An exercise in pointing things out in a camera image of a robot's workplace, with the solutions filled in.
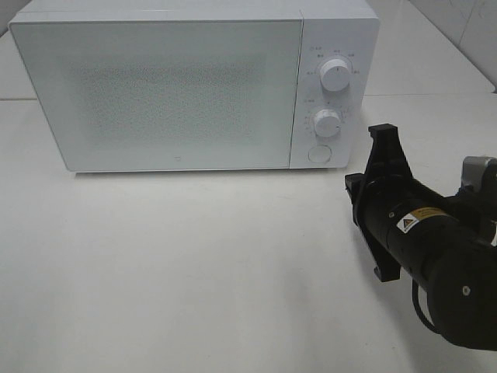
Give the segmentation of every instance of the microwave control panel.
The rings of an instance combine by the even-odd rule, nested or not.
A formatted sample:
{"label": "microwave control panel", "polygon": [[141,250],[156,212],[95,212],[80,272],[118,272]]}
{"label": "microwave control panel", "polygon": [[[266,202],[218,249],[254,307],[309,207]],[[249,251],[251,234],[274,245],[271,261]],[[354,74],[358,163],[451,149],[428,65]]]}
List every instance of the microwave control panel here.
{"label": "microwave control panel", "polygon": [[290,168],[347,165],[379,22],[305,19]]}

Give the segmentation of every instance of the black cable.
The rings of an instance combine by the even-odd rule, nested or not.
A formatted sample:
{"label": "black cable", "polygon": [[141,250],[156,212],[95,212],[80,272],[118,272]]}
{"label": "black cable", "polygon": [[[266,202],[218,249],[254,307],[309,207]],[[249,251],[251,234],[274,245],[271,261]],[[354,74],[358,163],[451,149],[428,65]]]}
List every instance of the black cable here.
{"label": "black cable", "polygon": [[414,279],[412,279],[412,305],[421,322],[435,334],[440,334],[438,329],[426,318],[419,305],[419,285]]}

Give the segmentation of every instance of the microwave door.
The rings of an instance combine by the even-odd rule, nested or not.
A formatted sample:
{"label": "microwave door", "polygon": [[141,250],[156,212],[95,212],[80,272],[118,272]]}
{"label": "microwave door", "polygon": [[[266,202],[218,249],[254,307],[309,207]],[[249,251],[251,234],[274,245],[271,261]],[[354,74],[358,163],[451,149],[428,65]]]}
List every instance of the microwave door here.
{"label": "microwave door", "polygon": [[299,19],[12,30],[72,171],[289,167]]}

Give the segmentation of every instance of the white tiled wall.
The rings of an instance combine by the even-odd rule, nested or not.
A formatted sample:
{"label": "white tiled wall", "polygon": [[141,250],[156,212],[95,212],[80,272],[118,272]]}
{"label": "white tiled wall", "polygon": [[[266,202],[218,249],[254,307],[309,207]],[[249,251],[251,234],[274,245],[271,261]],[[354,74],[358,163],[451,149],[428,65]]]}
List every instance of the white tiled wall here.
{"label": "white tiled wall", "polygon": [[477,0],[459,48],[497,82],[497,0]]}
{"label": "white tiled wall", "polygon": [[497,0],[411,0],[497,85]]}
{"label": "white tiled wall", "polygon": [[411,0],[452,43],[458,45],[476,0]]}
{"label": "white tiled wall", "polygon": [[7,30],[7,23],[30,0],[0,0],[0,35]]}

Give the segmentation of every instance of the white knob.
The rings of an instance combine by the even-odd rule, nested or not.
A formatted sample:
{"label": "white knob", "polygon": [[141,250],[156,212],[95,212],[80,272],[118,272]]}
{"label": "white knob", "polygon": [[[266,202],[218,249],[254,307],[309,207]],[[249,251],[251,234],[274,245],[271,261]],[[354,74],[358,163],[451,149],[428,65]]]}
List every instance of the white knob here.
{"label": "white knob", "polygon": [[341,91],[349,85],[350,63],[341,57],[325,62],[319,69],[321,84],[329,92]]}
{"label": "white knob", "polygon": [[334,110],[320,110],[314,115],[312,121],[316,135],[322,138],[330,138],[338,134],[342,123],[340,116]]}

